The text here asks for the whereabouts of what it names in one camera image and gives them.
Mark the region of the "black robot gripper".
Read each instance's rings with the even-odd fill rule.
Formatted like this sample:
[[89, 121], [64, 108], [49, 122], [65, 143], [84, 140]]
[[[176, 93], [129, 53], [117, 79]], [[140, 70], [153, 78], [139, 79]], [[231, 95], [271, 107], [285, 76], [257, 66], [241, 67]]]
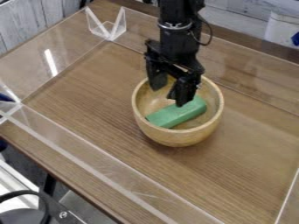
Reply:
[[201, 43], [201, 25], [185, 24], [171, 27], [160, 24], [160, 39], [148, 39], [145, 44], [145, 71], [149, 87], [157, 91], [168, 81], [172, 86], [167, 98], [181, 107], [195, 96], [201, 83], [204, 67], [196, 60]]

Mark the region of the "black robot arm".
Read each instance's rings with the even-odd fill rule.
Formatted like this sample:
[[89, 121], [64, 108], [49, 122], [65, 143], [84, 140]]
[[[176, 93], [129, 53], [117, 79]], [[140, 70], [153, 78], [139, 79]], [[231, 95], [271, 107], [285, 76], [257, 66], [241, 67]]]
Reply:
[[148, 39], [144, 44], [147, 79], [153, 91], [161, 89], [168, 76], [175, 78], [167, 98], [175, 100], [181, 107], [195, 96], [204, 67], [196, 59], [201, 42], [201, 25], [211, 25], [199, 14], [204, 8], [204, 0], [160, 0], [157, 26], [160, 39]]

